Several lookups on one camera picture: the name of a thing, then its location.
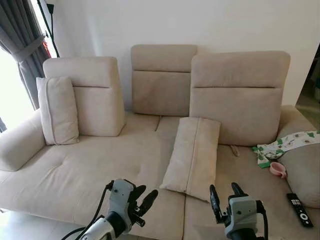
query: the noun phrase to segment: green patterned cloth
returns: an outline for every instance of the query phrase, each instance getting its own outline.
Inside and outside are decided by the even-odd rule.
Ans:
[[[320,143],[320,131],[300,131],[289,134],[270,144],[258,144],[252,150],[258,156],[260,168],[270,167],[270,161],[280,158],[285,152],[310,144]]]

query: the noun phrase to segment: tv remote control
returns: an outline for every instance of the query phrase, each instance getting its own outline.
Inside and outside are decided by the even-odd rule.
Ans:
[[[300,222],[302,223],[302,225],[306,228],[312,228],[313,224],[310,221],[309,216],[308,216],[304,206],[302,205],[301,201],[297,197],[297,195],[295,193],[288,193],[286,195],[286,197],[289,199],[289,201],[290,201],[296,215],[300,219]]]

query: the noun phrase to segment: sofa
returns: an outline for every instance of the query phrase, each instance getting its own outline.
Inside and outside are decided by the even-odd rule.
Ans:
[[[222,209],[232,194],[231,182],[237,182],[263,201],[269,236],[320,238],[319,145],[293,149],[279,159],[287,169],[287,180],[259,168],[251,149],[287,134],[314,130],[293,106],[281,106],[290,64],[287,53],[197,54],[195,45],[143,44],[132,47],[131,61],[132,111],[126,112],[115,58],[58,58],[43,64],[47,78],[72,80],[79,142],[46,145],[39,110],[1,134],[0,208],[87,225],[104,186],[124,178],[146,185],[146,193],[159,191],[143,217],[145,226],[134,225],[131,235],[224,240],[224,225],[216,224],[207,201],[159,188],[180,119],[191,117],[220,123],[212,184]],[[209,195],[209,186],[198,185]],[[300,224],[286,198],[292,191],[305,204],[313,228]],[[101,214],[108,204],[106,198]],[[257,225],[263,233],[262,217]]]

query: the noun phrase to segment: sofa headrest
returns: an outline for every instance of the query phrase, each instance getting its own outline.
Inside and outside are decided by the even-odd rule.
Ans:
[[[197,55],[192,59],[190,117],[221,122],[219,143],[275,140],[290,56],[282,51]]]
[[[50,58],[43,71],[47,78],[70,77],[74,87],[111,88],[119,79],[117,59],[112,56]]]
[[[125,124],[125,108],[114,57],[52,58],[43,63],[46,78],[70,77],[80,135],[115,137]]]
[[[140,44],[131,48],[132,69],[136,71],[191,72],[197,46],[190,44]]]
[[[231,52],[196,55],[191,86],[282,88],[290,64],[284,51]]]

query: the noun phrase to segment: curtain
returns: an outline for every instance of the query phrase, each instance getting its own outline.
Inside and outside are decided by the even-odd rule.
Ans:
[[[43,41],[28,0],[0,0],[0,47],[16,60],[34,109],[39,108],[36,77],[45,76],[42,64],[49,58]]]
[[[0,117],[0,133],[3,133],[5,130],[7,130],[5,123],[1,120]]]

